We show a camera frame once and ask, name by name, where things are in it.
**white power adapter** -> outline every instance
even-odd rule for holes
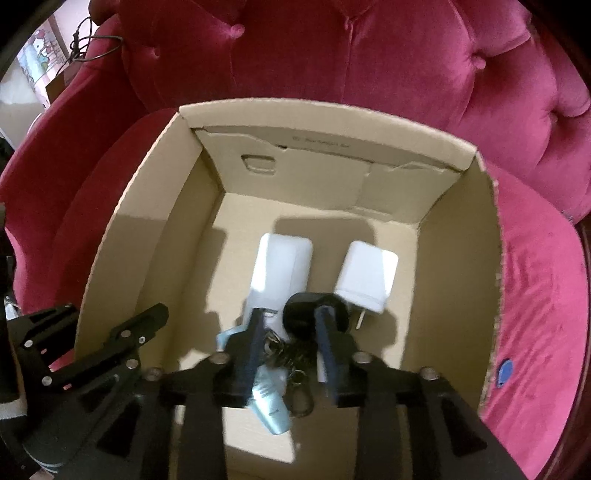
[[[394,252],[356,240],[347,251],[335,293],[353,305],[380,314],[392,291],[397,265],[398,255]]]
[[[311,261],[312,242],[309,238],[277,233],[263,235],[242,324],[248,324],[252,309],[263,308],[267,310],[265,327],[288,341],[290,337],[283,327],[283,307],[292,295],[306,291]]]

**red velvet armchair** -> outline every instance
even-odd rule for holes
[[[581,243],[572,223],[591,210],[591,102],[542,21],[517,0],[93,0],[90,12],[122,48],[84,64],[0,178],[24,313],[80,306],[111,213],[178,106],[281,97],[402,116],[476,144],[498,181],[497,359],[516,369],[484,421],[530,479],[579,469],[590,257],[587,224]],[[94,40],[88,56],[113,46]]]

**metal screw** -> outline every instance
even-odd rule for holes
[[[230,361],[230,355],[226,352],[216,352],[209,357],[209,361],[216,365],[225,365]]]
[[[419,374],[424,380],[432,381],[437,380],[439,378],[437,370],[435,370],[433,367],[423,367]]]
[[[371,355],[367,352],[355,352],[353,362],[359,365],[365,365],[371,362]]]
[[[148,382],[157,382],[162,377],[162,369],[156,367],[150,367],[144,372],[144,378]]]

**cardboard flap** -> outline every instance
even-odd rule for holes
[[[202,151],[185,119],[177,114],[129,181],[86,284],[76,334],[78,358],[100,348],[113,327],[139,313],[138,299],[158,241]],[[207,216],[219,190],[202,163],[199,170],[195,178]]]
[[[386,214],[397,222],[419,223],[460,175],[449,168],[417,162],[399,167],[374,163],[356,206]]]
[[[402,368],[433,366],[476,409],[501,298],[501,233],[492,180],[478,161],[419,229],[417,271]]]
[[[337,155],[280,148],[250,135],[196,135],[227,192],[323,210],[348,210],[370,164]]]
[[[440,130],[397,116],[334,103],[249,98],[185,105],[180,113],[194,129],[243,132],[276,145],[378,163],[399,165],[432,160],[439,166],[463,171],[476,154],[474,145]],[[402,156],[402,161],[397,160],[397,155]]]

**keychain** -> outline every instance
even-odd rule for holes
[[[316,366],[316,343],[298,340],[285,343],[273,330],[265,332],[264,361],[269,368],[288,371],[283,401],[295,418],[308,416],[314,410],[314,397],[306,371]]]
[[[287,410],[297,419],[307,417],[314,410],[314,397],[310,390],[310,379],[306,372],[293,370],[287,379],[283,396]]]

